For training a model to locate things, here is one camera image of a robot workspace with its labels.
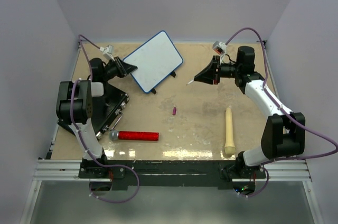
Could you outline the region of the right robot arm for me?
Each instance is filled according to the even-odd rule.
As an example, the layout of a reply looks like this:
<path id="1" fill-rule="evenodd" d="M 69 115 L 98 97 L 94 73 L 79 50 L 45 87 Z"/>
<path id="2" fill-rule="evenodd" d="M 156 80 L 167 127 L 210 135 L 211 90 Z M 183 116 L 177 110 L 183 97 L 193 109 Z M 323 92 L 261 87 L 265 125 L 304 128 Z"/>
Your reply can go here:
<path id="1" fill-rule="evenodd" d="M 228 63 L 223 62 L 227 55 L 225 43 L 216 42 L 213 49 L 217 55 L 194 77 L 194 81 L 217 85 L 221 78 L 234 79 L 241 92 L 267 118 L 260 145 L 238 154 L 234 166 L 236 174 L 247 178 L 262 163 L 302 154 L 305 150 L 305 117 L 302 113 L 295 113 L 284 107 L 264 84 L 263 76 L 255 71 L 254 48 L 240 46 L 236 60 Z"/>

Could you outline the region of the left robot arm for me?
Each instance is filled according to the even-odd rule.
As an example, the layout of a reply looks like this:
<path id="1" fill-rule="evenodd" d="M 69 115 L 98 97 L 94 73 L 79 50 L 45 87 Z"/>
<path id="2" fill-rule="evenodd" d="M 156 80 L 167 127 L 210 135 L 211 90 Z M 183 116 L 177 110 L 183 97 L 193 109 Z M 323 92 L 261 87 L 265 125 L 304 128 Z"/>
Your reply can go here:
<path id="1" fill-rule="evenodd" d="M 72 133 L 83 152 L 84 168 L 98 178 L 109 173 L 109 164 L 99 137 L 110 131 L 110 125 L 122 116 L 129 95 L 109 83 L 124 78 L 137 66 L 114 57 L 108 63 L 100 58 L 89 61 L 92 70 L 87 80 L 62 81 L 56 104 L 58 124 Z"/>

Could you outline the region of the blue framed whiteboard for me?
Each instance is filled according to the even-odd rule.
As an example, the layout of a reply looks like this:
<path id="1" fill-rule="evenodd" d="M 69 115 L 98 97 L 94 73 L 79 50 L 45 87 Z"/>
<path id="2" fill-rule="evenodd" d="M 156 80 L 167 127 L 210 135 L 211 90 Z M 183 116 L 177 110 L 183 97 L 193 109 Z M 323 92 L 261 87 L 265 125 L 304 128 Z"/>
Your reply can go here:
<path id="1" fill-rule="evenodd" d="M 123 58 L 137 67 L 131 73 L 141 90 L 148 94 L 184 62 L 166 31 L 162 30 Z"/>

